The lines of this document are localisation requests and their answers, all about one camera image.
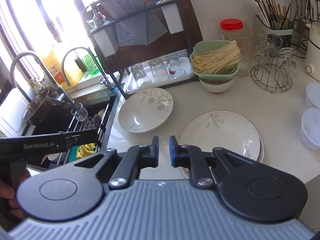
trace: noodles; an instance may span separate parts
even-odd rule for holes
[[[191,62],[195,72],[199,74],[221,74],[230,69],[240,60],[240,49],[236,41],[206,52],[199,56],[191,56]]]

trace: curved faucet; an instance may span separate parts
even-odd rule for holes
[[[114,88],[114,87],[112,86],[112,83],[108,80],[107,75],[105,74],[105,72],[104,72],[103,69],[101,68],[100,64],[98,63],[98,61],[97,61],[96,57],[94,56],[94,54],[92,53],[92,51],[89,50],[88,48],[85,48],[85,47],[76,47],[76,48],[73,48],[73,49],[69,50],[69,51],[66,53],[66,55],[63,57],[62,61],[61,61],[61,72],[62,72],[62,74],[63,74],[64,79],[66,80],[67,85],[70,86],[71,84],[70,84],[70,82],[69,82],[69,80],[68,80],[68,78],[67,78],[67,76],[66,76],[65,71],[64,71],[64,61],[66,60],[67,55],[68,55],[70,52],[72,52],[72,51],[74,51],[74,50],[76,50],[76,49],[84,49],[84,50],[86,50],[86,51],[90,54],[90,56],[92,57],[93,62],[97,65],[97,67],[98,67],[98,69],[100,70],[102,76],[104,77],[104,79],[105,79],[105,81],[106,81],[106,86],[110,89],[110,92],[112,92],[112,91],[113,91],[113,88]]]
[[[57,92],[60,94],[60,96],[58,97],[57,100],[62,101],[64,99],[69,105],[73,105],[74,104],[73,98],[71,98],[71,96],[65,91],[65,89],[54,79],[54,77],[51,75],[50,71],[44,65],[43,61],[39,58],[39,56],[34,51],[31,51],[31,50],[28,50],[28,51],[25,51],[25,52],[18,54],[12,61],[12,64],[10,67],[10,78],[11,78],[11,83],[12,83],[13,87],[14,88],[17,87],[17,83],[14,78],[15,66],[16,66],[17,62],[19,61],[19,59],[21,59],[22,57],[25,57],[25,56],[32,56],[35,59],[35,61],[40,65],[44,74],[49,78],[49,80],[55,86]]]

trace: green basket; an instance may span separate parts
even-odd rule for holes
[[[193,55],[202,55],[205,52],[211,51],[211,50],[216,50],[224,45],[227,45],[230,41],[200,41],[195,45],[195,48],[193,50]],[[220,75],[213,75],[213,74],[199,74],[195,72],[193,69],[193,63],[192,65],[192,71],[195,75],[197,75],[199,78],[202,79],[209,79],[209,80],[216,80],[216,81],[230,81],[234,78],[234,76],[238,73],[239,67],[238,64],[235,64],[233,66],[233,70],[230,74],[220,74]]]

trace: yellow cloth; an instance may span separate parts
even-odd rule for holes
[[[81,145],[77,150],[77,159],[81,159],[91,154],[94,154],[95,151],[93,149],[95,147],[96,147],[95,143]]]

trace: yellow plastic bottle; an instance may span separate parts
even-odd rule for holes
[[[78,67],[73,58],[73,53],[69,53],[65,62],[64,62],[64,70],[66,76],[70,82],[70,86],[67,85],[62,71],[61,71],[61,61],[64,55],[69,51],[69,48],[65,46],[63,43],[56,41],[52,44],[52,48],[49,51],[42,51],[40,53],[40,57],[44,62],[47,69],[50,71],[54,79],[62,85],[64,89],[69,89],[78,84],[81,79],[83,73],[81,69]]]

